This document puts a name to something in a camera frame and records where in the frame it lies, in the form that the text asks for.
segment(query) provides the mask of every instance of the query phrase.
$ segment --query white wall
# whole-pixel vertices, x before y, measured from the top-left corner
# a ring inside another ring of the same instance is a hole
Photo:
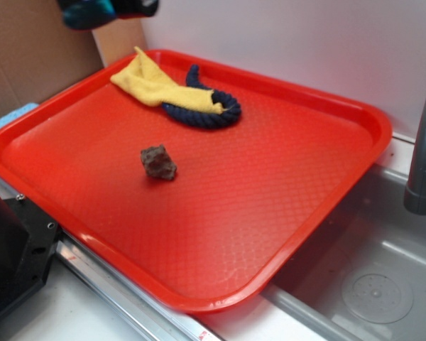
[[[426,0],[160,0],[166,48],[375,105],[415,137],[426,95]]]

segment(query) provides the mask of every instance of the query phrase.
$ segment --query plastic tray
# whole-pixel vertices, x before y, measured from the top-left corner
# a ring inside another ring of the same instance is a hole
[[[122,92],[134,55],[0,130],[0,176],[167,305],[221,310],[258,293],[384,150],[391,126],[349,99],[166,50],[182,84],[232,93],[242,118],[205,131]],[[164,144],[172,182],[140,150]]]

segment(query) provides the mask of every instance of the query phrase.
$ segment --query navy blue rope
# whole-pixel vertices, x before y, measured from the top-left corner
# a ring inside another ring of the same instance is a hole
[[[210,90],[199,81],[199,66],[192,65],[186,75],[186,85],[198,89]],[[241,115],[241,107],[232,95],[226,92],[214,90],[212,95],[213,103],[221,103],[225,108],[222,114],[205,114],[192,110],[176,107],[175,105],[163,103],[163,109],[173,119],[197,128],[218,129],[230,126],[237,122]]]

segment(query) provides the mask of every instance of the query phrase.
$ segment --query sink basin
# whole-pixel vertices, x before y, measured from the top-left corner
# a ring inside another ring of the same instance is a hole
[[[426,216],[403,207],[406,180],[373,166],[264,294],[328,340],[426,340]]]

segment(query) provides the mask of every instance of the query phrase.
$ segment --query screw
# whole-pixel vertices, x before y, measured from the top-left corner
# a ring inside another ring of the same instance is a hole
[[[22,201],[22,200],[25,200],[26,199],[26,196],[24,195],[24,194],[22,194],[22,193],[19,193],[17,196],[16,196],[16,200],[17,201]]]

